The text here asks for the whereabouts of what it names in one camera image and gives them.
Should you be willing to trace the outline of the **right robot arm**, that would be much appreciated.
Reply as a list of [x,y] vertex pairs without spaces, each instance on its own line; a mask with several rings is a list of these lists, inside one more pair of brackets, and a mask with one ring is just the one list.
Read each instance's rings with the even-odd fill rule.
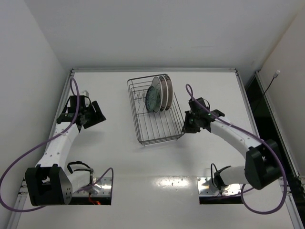
[[195,134],[201,130],[222,138],[245,159],[245,165],[226,166],[213,175],[212,184],[222,189],[230,184],[249,184],[257,190],[282,176],[279,165],[278,145],[268,140],[266,145],[233,127],[225,114],[217,109],[210,111],[203,98],[190,99],[190,110],[185,112],[182,132]]

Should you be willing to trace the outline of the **white plate dark rim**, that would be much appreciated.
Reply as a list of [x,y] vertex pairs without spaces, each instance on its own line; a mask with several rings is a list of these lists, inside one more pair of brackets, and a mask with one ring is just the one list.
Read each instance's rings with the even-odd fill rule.
[[156,91],[156,104],[154,106],[153,111],[159,112],[162,105],[162,99],[163,99],[163,91],[161,86],[161,80],[158,76],[154,77],[152,80],[152,86],[154,87]]

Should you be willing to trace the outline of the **blue floral green plate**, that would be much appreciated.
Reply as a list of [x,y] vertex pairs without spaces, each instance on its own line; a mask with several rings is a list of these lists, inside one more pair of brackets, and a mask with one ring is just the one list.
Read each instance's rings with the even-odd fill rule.
[[158,99],[159,93],[154,86],[150,86],[147,90],[145,97],[145,106],[148,112],[157,112],[158,111]]

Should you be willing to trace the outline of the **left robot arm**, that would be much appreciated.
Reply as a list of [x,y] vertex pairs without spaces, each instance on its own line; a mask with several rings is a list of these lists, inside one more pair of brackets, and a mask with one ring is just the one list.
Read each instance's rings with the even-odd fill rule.
[[73,141],[82,129],[105,121],[97,101],[87,91],[71,95],[56,120],[54,139],[35,167],[26,170],[30,202],[33,206],[68,205],[73,193],[93,184],[93,169],[72,170],[66,163]]

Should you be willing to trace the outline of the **red green rimmed plate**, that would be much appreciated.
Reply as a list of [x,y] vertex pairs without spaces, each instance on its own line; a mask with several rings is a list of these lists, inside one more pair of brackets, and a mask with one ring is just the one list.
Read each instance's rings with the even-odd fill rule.
[[165,110],[169,110],[173,103],[173,83],[167,74],[164,77],[166,79],[167,88],[168,88],[168,101],[167,101],[167,106],[166,106]]

